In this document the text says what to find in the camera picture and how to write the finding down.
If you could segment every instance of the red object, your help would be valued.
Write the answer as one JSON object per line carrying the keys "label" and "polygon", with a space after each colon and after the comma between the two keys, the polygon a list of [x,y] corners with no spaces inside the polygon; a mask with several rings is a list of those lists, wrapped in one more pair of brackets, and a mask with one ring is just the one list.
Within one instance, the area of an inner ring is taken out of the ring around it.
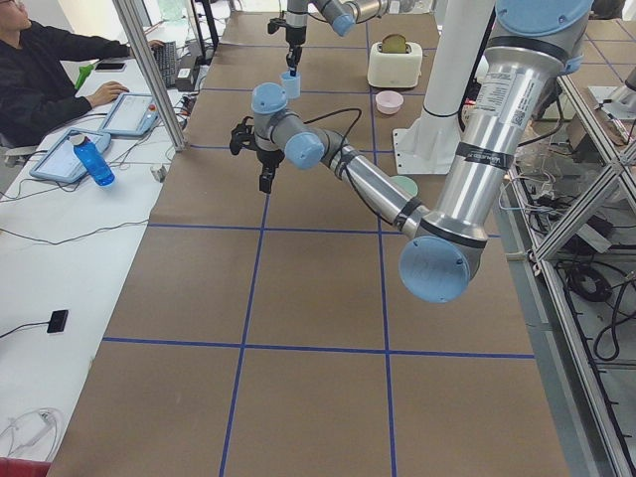
{"label": "red object", "polygon": [[0,477],[46,477],[51,464],[0,457]]}

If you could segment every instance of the blue joint cap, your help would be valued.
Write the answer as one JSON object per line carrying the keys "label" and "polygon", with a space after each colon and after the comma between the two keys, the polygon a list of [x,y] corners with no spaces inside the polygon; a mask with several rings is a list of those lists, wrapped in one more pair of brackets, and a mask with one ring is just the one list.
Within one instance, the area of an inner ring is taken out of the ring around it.
{"label": "blue joint cap", "polygon": [[334,23],[331,25],[331,28],[333,28],[334,32],[336,32],[341,37],[345,37],[355,26],[356,20],[354,20],[354,17],[352,15],[345,14],[336,18],[336,20],[334,20]]}
{"label": "blue joint cap", "polygon": [[562,77],[577,72],[581,63],[583,63],[583,55],[570,59],[565,64],[565,69],[559,74],[559,76]]}
{"label": "blue joint cap", "polygon": [[543,37],[570,27],[587,17],[592,0],[497,0],[497,21],[509,32]]}
{"label": "blue joint cap", "polygon": [[325,146],[313,132],[299,132],[285,144],[285,157],[298,169],[311,169],[325,154]]}
{"label": "blue joint cap", "polygon": [[446,303],[468,287],[470,267],[453,243],[424,236],[406,244],[399,258],[399,277],[417,298],[430,303]]}
{"label": "blue joint cap", "polygon": [[251,92],[251,110],[257,114],[273,114],[287,106],[287,94],[280,84],[264,82]]}

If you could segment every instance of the person's hand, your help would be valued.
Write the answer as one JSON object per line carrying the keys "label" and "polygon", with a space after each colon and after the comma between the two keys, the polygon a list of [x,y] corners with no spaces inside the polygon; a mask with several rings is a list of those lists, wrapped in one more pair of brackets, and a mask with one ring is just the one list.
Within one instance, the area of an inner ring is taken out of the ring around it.
{"label": "person's hand", "polygon": [[158,48],[163,48],[164,43],[161,40],[150,40],[148,46],[151,50],[157,50]]}
{"label": "person's hand", "polygon": [[117,81],[109,81],[101,85],[96,92],[87,96],[86,99],[90,103],[90,107],[98,107],[115,101],[123,92],[128,92],[126,86]]}

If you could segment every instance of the black shirt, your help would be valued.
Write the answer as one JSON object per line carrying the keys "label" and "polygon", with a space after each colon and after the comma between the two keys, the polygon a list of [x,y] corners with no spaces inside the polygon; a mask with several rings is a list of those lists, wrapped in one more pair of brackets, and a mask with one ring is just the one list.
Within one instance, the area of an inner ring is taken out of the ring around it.
{"label": "black shirt", "polygon": [[38,144],[48,131],[90,111],[60,60],[127,57],[128,47],[32,22],[22,50],[0,41],[0,133],[13,146]]}

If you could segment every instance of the bowl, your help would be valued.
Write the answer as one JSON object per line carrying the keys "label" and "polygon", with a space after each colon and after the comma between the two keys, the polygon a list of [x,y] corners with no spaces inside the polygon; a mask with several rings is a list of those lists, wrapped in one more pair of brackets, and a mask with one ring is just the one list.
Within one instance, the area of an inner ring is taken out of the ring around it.
{"label": "bowl", "polygon": [[395,114],[399,111],[404,98],[397,91],[387,89],[376,94],[376,108],[383,114]]}

